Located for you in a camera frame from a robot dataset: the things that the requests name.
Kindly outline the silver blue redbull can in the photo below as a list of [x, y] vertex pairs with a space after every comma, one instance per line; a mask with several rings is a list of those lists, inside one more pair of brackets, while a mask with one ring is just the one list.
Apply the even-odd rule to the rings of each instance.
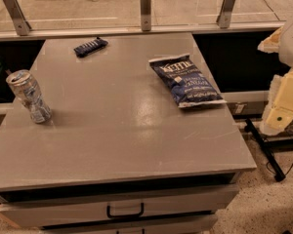
[[6, 82], [16, 99], [28, 110], [34, 123], [40, 124], [51, 119], [51, 109], [43, 99], [37, 80], [28, 70], [11, 73]]

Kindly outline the blue Kettle chip bag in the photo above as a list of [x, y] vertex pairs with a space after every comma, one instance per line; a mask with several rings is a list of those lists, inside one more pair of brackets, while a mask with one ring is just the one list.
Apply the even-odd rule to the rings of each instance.
[[154, 58], [148, 63], [168, 87], [179, 108], [226, 103], [189, 58], [189, 54]]

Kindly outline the upper grey drawer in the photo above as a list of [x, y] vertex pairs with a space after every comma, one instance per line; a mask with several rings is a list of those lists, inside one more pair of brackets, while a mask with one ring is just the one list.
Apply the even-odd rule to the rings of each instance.
[[21, 227], [44, 227], [121, 219], [106, 216], [108, 205], [144, 203], [140, 217], [213, 212], [225, 208], [237, 193], [235, 184], [126, 192], [3, 204], [0, 214]]

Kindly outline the grey drawer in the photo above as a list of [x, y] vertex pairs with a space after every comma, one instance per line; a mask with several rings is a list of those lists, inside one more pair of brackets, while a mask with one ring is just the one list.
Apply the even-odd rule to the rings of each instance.
[[140, 217], [213, 212], [225, 208], [237, 193], [235, 184], [126, 192], [3, 204], [0, 214], [21, 227], [44, 227], [121, 219], [106, 216], [108, 205], [144, 203]]
[[170, 216], [75, 227], [45, 227], [43, 234], [198, 234], [216, 223], [214, 214]]

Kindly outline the lower grey drawer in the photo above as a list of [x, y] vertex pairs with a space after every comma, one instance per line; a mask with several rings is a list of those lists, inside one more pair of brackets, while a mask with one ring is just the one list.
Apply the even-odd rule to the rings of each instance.
[[75, 227], [45, 227], [43, 234], [198, 234], [216, 223], [214, 214], [170, 216]]

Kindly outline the black metal stand leg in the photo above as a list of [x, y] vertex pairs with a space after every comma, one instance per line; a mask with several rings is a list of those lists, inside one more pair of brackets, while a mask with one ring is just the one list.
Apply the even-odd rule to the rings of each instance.
[[246, 133], [251, 133], [253, 135], [253, 138], [257, 141], [259, 146], [261, 147], [261, 150], [263, 151], [264, 155], [267, 157], [269, 163], [272, 166], [272, 169], [275, 172], [274, 179], [277, 182], [281, 182], [285, 179], [285, 174], [282, 171], [281, 167], [277, 164], [277, 162], [274, 159], [274, 156], [271, 152], [271, 150], [266, 146], [265, 142], [263, 141], [262, 137], [260, 136], [259, 132], [253, 125], [252, 121], [250, 119], [245, 120], [246, 126], [244, 127], [244, 130]]

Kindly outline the middle metal railing bracket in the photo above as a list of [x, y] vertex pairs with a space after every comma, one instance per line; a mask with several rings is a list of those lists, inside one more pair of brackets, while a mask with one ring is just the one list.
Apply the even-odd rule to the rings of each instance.
[[141, 30], [151, 31], [151, 0], [140, 0]]

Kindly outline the metal railing bracket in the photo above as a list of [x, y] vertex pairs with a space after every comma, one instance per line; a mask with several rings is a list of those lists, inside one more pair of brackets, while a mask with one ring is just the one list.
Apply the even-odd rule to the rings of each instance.
[[151, 31], [151, 0], [140, 0], [141, 30]]
[[216, 23], [220, 28], [229, 28], [231, 21], [231, 14], [235, 0], [223, 0], [220, 13], [217, 17]]
[[19, 36], [27, 36], [31, 31], [31, 26], [22, 13], [18, 0], [2, 0], [9, 16], [13, 22], [16, 33]]

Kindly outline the right metal railing bracket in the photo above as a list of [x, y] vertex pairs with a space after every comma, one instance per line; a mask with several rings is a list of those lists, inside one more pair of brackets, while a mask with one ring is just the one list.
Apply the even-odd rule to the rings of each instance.
[[235, 0], [223, 0], [220, 13], [217, 17], [216, 23], [220, 28], [229, 28], [231, 21], [231, 14]]

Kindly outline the left metal railing bracket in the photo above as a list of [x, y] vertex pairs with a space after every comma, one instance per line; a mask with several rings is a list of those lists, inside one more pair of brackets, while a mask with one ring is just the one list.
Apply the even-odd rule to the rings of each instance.
[[22, 13], [18, 0], [2, 0], [9, 16], [13, 22], [16, 33], [19, 36], [27, 36], [31, 31], [31, 26]]

